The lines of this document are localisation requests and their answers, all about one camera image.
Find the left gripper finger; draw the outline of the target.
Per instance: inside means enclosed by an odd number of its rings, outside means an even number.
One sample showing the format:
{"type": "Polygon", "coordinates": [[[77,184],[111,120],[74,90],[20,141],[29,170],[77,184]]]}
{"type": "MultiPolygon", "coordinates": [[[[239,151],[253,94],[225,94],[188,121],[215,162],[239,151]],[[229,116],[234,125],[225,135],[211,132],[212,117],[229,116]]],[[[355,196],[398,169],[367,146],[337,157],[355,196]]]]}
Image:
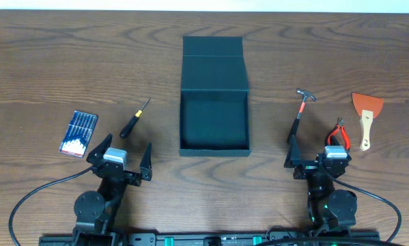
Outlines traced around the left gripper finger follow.
{"type": "Polygon", "coordinates": [[[151,161],[151,152],[152,152],[152,143],[149,142],[147,148],[145,149],[145,153],[143,158],[141,159],[140,163],[140,172],[141,178],[146,181],[150,181],[152,179],[152,161],[151,161]]]}
{"type": "Polygon", "coordinates": [[[103,159],[105,152],[111,146],[112,139],[113,135],[109,133],[106,138],[87,155],[86,161],[90,164],[95,164],[98,160],[103,159]]]}

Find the red handled cutting pliers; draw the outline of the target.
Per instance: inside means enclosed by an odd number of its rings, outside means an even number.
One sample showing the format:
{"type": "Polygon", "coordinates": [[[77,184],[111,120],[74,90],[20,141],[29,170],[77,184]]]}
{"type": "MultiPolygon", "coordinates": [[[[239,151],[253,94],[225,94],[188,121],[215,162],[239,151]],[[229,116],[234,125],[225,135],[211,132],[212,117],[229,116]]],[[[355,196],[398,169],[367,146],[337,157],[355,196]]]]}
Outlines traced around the red handled cutting pliers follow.
{"type": "Polygon", "coordinates": [[[331,132],[329,132],[329,134],[326,136],[325,146],[330,146],[330,145],[333,144],[333,138],[335,137],[335,135],[337,133],[341,133],[342,139],[344,141],[345,151],[349,152],[350,148],[351,148],[351,141],[350,141],[350,138],[348,137],[348,134],[347,134],[347,132],[345,130],[343,118],[338,118],[337,119],[337,123],[336,123],[334,129],[331,132]]]}

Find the blue precision screwdriver set case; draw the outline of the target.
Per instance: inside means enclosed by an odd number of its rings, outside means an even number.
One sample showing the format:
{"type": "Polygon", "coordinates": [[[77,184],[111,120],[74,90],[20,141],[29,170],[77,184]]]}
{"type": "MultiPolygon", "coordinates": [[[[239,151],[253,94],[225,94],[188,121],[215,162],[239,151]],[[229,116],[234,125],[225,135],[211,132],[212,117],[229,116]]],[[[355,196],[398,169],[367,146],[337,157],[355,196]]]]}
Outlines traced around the blue precision screwdriver set case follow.
{"type": "Polygon", "coordinates": [[[75,111],[59,151],[62,154],[83,158],[97,121],[98,116],[95,114],[75,111]]]}

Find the black yellow screwdriver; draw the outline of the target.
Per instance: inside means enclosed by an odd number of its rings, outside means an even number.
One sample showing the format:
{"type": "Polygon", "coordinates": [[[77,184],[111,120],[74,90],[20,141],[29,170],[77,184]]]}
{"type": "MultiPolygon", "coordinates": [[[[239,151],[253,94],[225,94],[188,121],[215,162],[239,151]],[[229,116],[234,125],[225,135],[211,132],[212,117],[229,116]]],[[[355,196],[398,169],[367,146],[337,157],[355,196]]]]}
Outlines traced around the black yellow screwdriver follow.
{"type": "Polygon", "coordinates": [[[129,122],[127,123],[127,125],[125,125],[125,127],[121,130],[119,136],[122,139],[127,138],[133,128],[135,127],[136,123],[139,121],[141,114],[143,113],[143,110],[146,108],[147,104],[151,101],[151,98],[148,98],[146,100],[146,102],[143,104],[143,106],[132,116],[132,118],[129,120],[129,122]]]}

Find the orange scraper wooden handle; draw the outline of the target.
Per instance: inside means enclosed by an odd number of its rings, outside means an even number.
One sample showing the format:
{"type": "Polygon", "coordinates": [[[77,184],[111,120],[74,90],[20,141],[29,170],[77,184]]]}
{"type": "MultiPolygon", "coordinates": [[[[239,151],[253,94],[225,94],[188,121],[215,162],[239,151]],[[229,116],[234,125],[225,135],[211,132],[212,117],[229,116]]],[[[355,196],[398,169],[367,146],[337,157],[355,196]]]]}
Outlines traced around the orange scraper wooden handle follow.
{"type": "Polygon", "coordinates": [[[360,150],[366,151],[371,147],[370,132],[373,120],[380,114],[384,100],[365,94],[352,93],[352,102],[361,123],[361,144],[360,150]]]}

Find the small claw hammer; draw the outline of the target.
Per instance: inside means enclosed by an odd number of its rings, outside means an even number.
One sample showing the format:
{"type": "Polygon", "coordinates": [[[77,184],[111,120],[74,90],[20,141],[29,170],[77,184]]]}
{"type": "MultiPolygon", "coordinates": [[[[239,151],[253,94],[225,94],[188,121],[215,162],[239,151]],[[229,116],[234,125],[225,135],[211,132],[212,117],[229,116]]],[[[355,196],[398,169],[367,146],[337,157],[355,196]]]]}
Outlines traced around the small claw hammer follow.
{"type": "Polygon", "coordinates": [[[299,123],[300,123],[300,118],[301,118],[301,115],[302,115],[302,113],[304,111],[305,105],[307,104],[307,101],[309,99],[311,99],[313,102],[317,101],[317,98],[308,90],[303,90],[303,89],[297,88],[296,93],[300,94],[302,96],[302,102],[300,104],[297,116],[296,116],[296,118],[295,118],[295,120],[294,120],[294,122],[292,124],[291,129],[290,129],[290,133],[289,133],[289,136],[287,138],[287,142],[290,142],[291,136],[295,135],[297,130],[298,130],[298,126],[299,126],[299,123]]]}

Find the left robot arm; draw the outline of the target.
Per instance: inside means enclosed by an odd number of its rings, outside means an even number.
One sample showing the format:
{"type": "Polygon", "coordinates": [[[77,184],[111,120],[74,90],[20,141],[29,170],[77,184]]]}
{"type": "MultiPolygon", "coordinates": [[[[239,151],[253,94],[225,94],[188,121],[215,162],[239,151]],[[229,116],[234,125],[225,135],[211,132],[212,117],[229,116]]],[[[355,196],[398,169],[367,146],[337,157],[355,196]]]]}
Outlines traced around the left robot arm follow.
{"type": "Polygon", "coordinates": [[[152,179],[151,151],[149,143],[139,166],[139,172],[126,169],[128,153],[111,147],[111,134],[96,146],[86,158],[90,170],[101,179],[96,191],[86,191],[76,199],[74,213],[76,226],[73,245],[127,245],[128,236],[113,228],[126,188],[139,187],[152,179]]]}

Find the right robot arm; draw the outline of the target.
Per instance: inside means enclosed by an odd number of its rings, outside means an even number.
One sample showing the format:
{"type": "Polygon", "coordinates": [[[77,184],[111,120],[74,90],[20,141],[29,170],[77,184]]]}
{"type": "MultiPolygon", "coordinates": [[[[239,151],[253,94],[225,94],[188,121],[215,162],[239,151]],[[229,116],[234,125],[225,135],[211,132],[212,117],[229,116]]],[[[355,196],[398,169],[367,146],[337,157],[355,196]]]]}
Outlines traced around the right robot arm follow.
{"type": "Polygon", "coordinates": [[[313,222],[310,235],[348,230],[356,223],[357,196],[351,191],[336,189],[333,180],[345,174],[350,155],[334,141],[314,160],[307,161],[301,159],[294,134],[289,136],[288,144],[284,167],[294,171],[295,180],[307,181],[307,208],[313,222]]]}

